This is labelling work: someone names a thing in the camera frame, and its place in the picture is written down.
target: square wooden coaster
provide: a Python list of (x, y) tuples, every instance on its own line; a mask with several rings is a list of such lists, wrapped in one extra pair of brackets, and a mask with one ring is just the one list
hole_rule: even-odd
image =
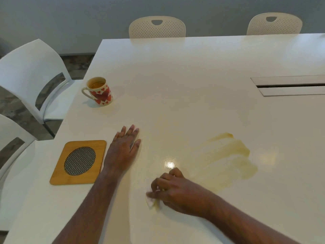
[(52, 185), (94, 183), (100, 173), (105, 148), (105, 140), (66, 143), (50, 183)]

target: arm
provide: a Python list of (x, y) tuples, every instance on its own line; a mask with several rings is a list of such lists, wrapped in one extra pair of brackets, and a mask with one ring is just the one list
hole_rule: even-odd
[(178, 212), (207, 219), (236, 244), (298, 244), (185, 179), (178, 168), (156, 178), (151, 188), (148, 197), (160, 199)]
[(134, 125), (127, 133), (125, 131), (126, 128), (123, 127), (121, 132), (116, 133), (108, 148), (102, 172), (52, 244), (98, 243), (117, 183), (133, 162), (141, 142), (140, 139), (134, 142), (139, 132), (138, 128), (134, 130)]

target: chair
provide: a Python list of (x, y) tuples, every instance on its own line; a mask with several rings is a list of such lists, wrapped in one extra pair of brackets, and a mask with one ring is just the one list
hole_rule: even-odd
[(185, 37), (185, 24), (168, 16), (148, 16), (130, 24), (130, 38), (180, 38)]
[(0, 86), (17, 96), (53, 137), (45, 122), (63, 120), (81, 84), (82, 80), (71, 79), (61, 57), (40, 39), (0, 59)]
[(294, 15), (265, 13), (250, 21), (247, 35), (299, 34), (302, 26), (303, 22)]
[(37, 141), (3, 115), (0, 137), (0, 230), (9, 231), (53, 140)]

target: hand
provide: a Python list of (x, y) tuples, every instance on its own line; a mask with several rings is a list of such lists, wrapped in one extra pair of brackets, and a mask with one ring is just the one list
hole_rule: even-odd
[(151, 189), (152, 192), (147, 192), (148, 197), (160, 199), (180, 213), (203, 218), (209, 214), (209, 204), (214, 196), (209, 190), (185, 179), (178, 168), (156, 178)]
[(132, 125), (125, 133), (126, 127), (123, 126), (121, 132), (117, 132), (104, 160), (104, 172), (111, 171), (116, 175), (121, 176), (126, 171), (138, 152), (141, 140), (137, 139), (135, 142), (139, 128), (134, 130)]

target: table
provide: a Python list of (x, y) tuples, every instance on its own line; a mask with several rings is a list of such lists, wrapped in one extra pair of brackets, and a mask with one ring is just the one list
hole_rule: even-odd
[(229, 243), (209, 223), (144, 200), (164, 163), (185, 168), (197, 147), (229, 132), (258, 171), (218, 194), (299, 242), (323, 243), (325, 96), (263, 97), (251, 77), (325, 75), (324, 65), (325, 34), (103, 40), (84, 82), (106, 78), (115, 100), (96, 107), (77, 93), (5, 243), (51, 243), (92, 186), (49, 184), (64, 144), (109, 143), (131, 124), (142, 145), (101, 242)]

